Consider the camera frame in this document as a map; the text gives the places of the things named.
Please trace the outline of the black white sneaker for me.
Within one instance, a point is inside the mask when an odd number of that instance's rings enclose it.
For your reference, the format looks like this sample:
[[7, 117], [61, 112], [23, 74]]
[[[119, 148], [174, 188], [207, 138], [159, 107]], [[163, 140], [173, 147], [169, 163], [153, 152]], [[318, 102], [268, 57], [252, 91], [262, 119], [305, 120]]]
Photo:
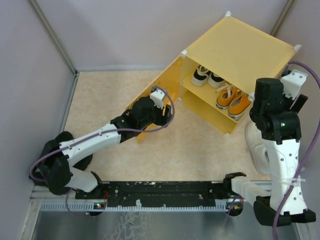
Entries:
[[209, 69], [205, 68], [202, 65], [199, 65], [191, 77], [191, 82], [194, 85], [201, 87], [207, 82], [210, 74], [211, 71]]
[[214, 88], [220, 88], [226, 81], [215, 73], [211, 73], [207, 80], [208, 84]]

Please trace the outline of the yellow shoe cabinet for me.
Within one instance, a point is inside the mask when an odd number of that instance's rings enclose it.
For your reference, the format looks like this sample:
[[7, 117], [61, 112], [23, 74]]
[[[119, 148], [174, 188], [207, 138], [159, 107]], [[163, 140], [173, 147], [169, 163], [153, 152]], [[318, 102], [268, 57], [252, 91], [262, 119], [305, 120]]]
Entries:
[[191, 78], [198, 66], [207, 68], [248, 95], [254, 95], [256, 80], [278, 78], [300, 46], [292, 46], [226, 13], [220, 21], [181, 53], [181, 102], [205, 121], [230, 137], [246, 118], [216, 106], [219, 92], [208, 82], [196, 86]]

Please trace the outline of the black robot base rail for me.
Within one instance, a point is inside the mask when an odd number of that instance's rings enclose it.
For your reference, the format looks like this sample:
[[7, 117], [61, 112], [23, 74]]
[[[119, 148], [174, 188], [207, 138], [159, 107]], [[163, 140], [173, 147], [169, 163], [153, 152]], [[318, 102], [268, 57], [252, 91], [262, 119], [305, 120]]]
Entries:
[[214, 207], [216, 200], [234, 196], [231, 179], [245, 177], [243, 172], [225, 175], [223, 181], [110, 181], [91, 192], [77, 190], [77, 200], [105, 200], [108, 207]]

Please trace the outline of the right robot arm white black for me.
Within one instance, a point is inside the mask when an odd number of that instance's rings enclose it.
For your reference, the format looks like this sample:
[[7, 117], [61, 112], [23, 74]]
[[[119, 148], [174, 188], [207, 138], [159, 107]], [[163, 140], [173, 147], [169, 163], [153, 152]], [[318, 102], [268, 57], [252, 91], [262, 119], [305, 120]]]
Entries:
[[271, 192], [246, 180], [242, 172], [230, 180], [232, 192], [252, 205], [257, 221], [263, 226], [282, 227], [317, 219], [304, 201], [302, 180], [297, 172], [302, 137], [298, 113], [308, 97], [286, 93], [286, 88], [287, 85], [276, 78], [257, 79], [249, 113], [261, 131], [268, 155]]

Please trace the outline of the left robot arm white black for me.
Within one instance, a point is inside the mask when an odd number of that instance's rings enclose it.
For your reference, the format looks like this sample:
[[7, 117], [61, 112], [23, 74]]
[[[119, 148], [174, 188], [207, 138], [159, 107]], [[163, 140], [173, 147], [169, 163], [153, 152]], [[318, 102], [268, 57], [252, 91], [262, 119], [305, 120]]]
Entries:
[[29, 178], [35, 185], [47, 187], [54, 195], [70, 190], [99, 195], [102, 180], [95, 172], [85, 171], [93, 154], [142, 133], [150, 133], [151, 125], [162, 130], [172, 122], [175, 112], [174, 103], [164, 104], [163, 96], [143, 96], [132, 108], [87, 135], [74, 138], [70, 132], [63, 131], [44, 145], [40, 158], [29, 170]]

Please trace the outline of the yellow cabinet door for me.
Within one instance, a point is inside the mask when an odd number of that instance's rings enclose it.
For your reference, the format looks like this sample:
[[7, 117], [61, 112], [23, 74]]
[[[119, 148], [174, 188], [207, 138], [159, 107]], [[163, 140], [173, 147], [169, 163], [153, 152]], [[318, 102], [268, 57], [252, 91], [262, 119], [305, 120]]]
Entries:
[[180, 67], [182, 61], [182, 55], [179, 55], [137, 97], [135, 97], [126, 108], [131, 109], [134, 102], [138, 101], [141, 97], [151, 96], [155, 108], [157, 110], [162, 109], [163, 115], [165, 113], [166, 105], [172, 105], [164, 91], [168, 93], [173, 103], [175, 103], [179, 97]]

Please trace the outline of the orange sneaker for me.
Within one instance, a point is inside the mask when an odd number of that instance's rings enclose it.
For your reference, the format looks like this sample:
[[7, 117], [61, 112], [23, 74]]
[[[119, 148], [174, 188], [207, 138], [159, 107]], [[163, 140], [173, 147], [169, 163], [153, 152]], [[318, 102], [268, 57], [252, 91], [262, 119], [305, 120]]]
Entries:
[[243, 91], [238, 92], [228, 107], [228, 115], [233, 119], [240, 118], [251, 103], [248, 94]]
[[216, 92], [219, 93], [216, 99], [216, 106], [219, 109], [227, 109], [231, 102], [241, 90], [230, 83], [224, 83]]

